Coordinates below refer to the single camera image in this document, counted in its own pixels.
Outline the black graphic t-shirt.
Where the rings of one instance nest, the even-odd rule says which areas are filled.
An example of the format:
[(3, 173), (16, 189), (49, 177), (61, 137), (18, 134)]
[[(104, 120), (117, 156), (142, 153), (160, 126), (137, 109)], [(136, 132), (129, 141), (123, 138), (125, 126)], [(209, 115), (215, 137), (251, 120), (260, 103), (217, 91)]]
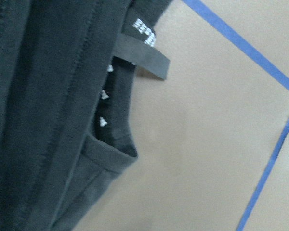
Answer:
[(137, 67), (168, 0), (0, 0), (0, 231), (70, 231), (137, 159)]

